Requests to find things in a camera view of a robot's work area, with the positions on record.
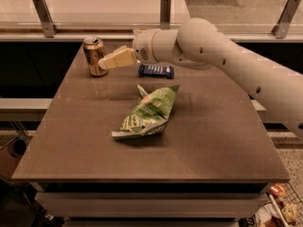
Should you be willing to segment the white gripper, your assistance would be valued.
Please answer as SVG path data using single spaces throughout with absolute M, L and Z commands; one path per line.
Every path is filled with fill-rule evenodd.
M 101 69 L 112 69 L 132 65 L 136 58 L 146 64 L 157 63 L 152 53 L 152 41 L 157 29 L 134 29 L 133 49 L 122 45 L 98 61 Z

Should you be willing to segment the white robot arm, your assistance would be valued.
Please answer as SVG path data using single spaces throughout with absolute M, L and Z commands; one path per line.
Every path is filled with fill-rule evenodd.
M 213 65 L 303 139 L 303 75 L 235 44 L 207 20 L 191 18 L 177 29 L 136 29 L 132 48 L 121 46 L 98 66 L 112 69 L 136 61 L 192 69 Z

